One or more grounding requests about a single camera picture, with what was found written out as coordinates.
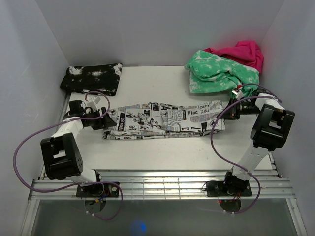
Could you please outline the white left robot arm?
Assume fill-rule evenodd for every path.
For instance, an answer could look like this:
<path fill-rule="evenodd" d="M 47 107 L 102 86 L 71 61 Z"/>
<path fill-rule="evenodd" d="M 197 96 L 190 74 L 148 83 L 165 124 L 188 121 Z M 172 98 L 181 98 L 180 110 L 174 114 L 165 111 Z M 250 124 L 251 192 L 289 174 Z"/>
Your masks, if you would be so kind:
<path fill-rule="evenodd" d="M 96 197 L 104 192 L 99 173 L 84 168 L 76 138 L 87 127 L 95 131 L 115 126 L 116 122 L 110 118 L 108 112 L 108 108 L 99 108 L 95 101 L 70 101 L 63 124 L 53 136 L 40 142 L 45 173 L 50 180 L 67 179 L 87 187 Z"/>

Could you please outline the newspaper print trousers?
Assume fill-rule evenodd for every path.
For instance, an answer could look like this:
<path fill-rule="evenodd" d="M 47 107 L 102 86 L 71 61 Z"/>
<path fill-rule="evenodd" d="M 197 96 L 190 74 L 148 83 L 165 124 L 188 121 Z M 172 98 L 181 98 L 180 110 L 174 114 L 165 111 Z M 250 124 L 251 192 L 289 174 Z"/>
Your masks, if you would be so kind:
<path fill-rule="evenodd" d="M 195 106 L 175 106 L 149 102 L 113 108 L 110 118 L 116 126 L 103 131 L 105 140 L 141 140 L 159 138 L 190 138 L 224 131 L 225 123 L 217 116 L 223 111 L 220 100 Z"/>

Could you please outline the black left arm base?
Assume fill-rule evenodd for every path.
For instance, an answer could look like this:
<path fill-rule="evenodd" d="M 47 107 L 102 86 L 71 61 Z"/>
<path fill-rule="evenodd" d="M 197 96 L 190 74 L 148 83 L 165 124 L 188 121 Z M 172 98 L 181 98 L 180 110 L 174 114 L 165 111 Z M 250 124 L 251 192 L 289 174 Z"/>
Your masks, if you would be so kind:
<path fill-rule="evenodd" d="M 79 185 L 76 197 L 80 198 L 116 198 L 119 196 L 119 182 Z"/>

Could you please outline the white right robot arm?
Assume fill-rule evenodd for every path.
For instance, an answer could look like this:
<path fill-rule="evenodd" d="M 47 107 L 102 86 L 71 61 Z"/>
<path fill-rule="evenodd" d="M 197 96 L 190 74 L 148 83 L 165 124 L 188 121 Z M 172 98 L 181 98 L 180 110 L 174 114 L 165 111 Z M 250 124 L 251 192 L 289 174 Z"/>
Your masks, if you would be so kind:
<path fill-rule="evenodd" d="M 283 108 L 278 99 L 265 92 L 246 99 L 227 110 L 226 120 L 237 120 L 241 115 L 257 115 L 250 133 L 251 143 L 241 160 L 225 175 L 222 189 L 227 195 L 240 194 L 250 189 L 250 174 L 261 160 L 282 148 L 289 135 L 295 113 Z"/>

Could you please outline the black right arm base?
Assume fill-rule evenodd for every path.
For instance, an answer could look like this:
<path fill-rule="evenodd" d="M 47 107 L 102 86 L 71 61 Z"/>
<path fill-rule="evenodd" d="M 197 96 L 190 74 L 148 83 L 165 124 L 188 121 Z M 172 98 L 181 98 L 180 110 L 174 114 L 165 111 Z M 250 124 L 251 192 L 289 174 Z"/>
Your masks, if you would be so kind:
<path fill-rule="evenodd" d="M 210 180 L 205 182 L 201 190 L 206 192 L 208 197 L 232 197 L 232 200 L 252 196 L 249 181 L 237 178 L 231 171 L 225 174 L 222 181 Z"/>

